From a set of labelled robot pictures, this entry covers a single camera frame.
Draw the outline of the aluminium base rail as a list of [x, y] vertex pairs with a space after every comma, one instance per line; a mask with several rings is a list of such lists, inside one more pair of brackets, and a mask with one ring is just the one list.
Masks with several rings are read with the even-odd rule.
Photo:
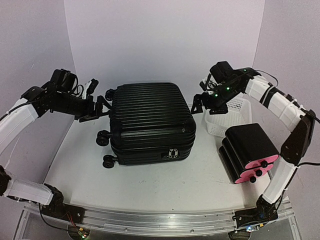
[[72, 227], [149, 237], [206, 236], [241, 230], [255, 232], [266, 227], [275, 228], [281, 221], [287, 220], [286, 227], [290, 229], [294, 238], [300, 238], [296, 217], [288, 199], [283, 200], [281, 205], [275, 208], [276, 212], [262, 220], [252, 220], [247, 209], [147, 213], [84, 208], [67, 203], [59, 207], [46, 206], [41, 210], [38, 209], [38, 205], [28, 203], [24, 209], [41, 213], [44, 217]]

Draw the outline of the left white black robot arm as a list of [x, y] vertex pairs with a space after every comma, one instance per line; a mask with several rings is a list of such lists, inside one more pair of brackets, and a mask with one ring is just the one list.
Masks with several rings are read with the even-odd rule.
[[[98, 80], [90, 80], [76, 93], [78, 83], [78, 77], [69, 70], [55, 69], [48, 82], [23, 93], [0, 118], [0, 150], [3, 152], [26, 127], [47, 112], [71, 115], [80, 123], [109, 115], [103, 111], [104, 108], [112, 108], [107, 100], [101, 95], [94, 100], [92, 96]], [[56, 187], [18, 179], [3, 166], [0, 168], [0, 195], [38, 204], [41, 213], [57, 219], [70, 215], [64, 196]]]

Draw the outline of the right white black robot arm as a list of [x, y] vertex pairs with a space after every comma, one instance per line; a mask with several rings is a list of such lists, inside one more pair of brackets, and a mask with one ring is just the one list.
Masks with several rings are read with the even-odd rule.
[[234, 213], [236, 227], [255, 227], [277, 219], [283, 194], [291, 183], [312, 139], [315, 123], [313, 110], [306, 110], [291, 95], [283, 93], [251, 67], [233, 69], [220, 61], [209, 70], [208, 77], [199, 83], [203, 93], [193, 97], [192, 114], [209, 110], [211, 115], [226, 114], [227, 102], [239, 93], [247, 94], [270, 110], [290, 135], [282, 144], [280, 159], [273, 178], [258, 198], [256, 207]]

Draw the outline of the black ribbed hard-shell suitcase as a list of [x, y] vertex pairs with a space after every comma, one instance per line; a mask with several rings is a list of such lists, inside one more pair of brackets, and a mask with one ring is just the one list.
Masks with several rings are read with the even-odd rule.
[[[196, 122], [180, 88], [172, 82], [130, 83], [109, 89], [109, 130], [97, 133], [96, 143], [110, 145], [113, 155], [102, 165], [147, 165], [185, 160], [196, 139]], [[169, 158], [169, 149], [178, 157]]]

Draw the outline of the white perforated plastic basket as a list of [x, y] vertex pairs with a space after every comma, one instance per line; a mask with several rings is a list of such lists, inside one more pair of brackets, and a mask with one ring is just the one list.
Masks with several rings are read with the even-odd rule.
[[226, 105], [228, 109], [226, 114], [213, 115], [206, 110], [204, 121], [209, 134], [224, 138], [228, 128], [252, 123], [251, 103], [247, 99], [236, 97]]

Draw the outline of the silver zipper pull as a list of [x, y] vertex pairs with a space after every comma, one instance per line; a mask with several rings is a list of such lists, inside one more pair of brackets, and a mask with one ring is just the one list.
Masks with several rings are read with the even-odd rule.
[[175, 148], [174, 149], [174, 158], [177, 158], [179, 156], [179, 151]]
[[168, 157], [172, 159], [174, 157], [174, 149], [170, 148], [168, 151]]

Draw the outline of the black pouch with pink end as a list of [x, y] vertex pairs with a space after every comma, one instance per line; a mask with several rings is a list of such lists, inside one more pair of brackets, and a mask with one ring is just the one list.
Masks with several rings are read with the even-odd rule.
[[244, 170], [257, 167], [263, 161], [273, 163], [280, 155], [258, 123], [228, 128], [222, 146], [231, 162]]

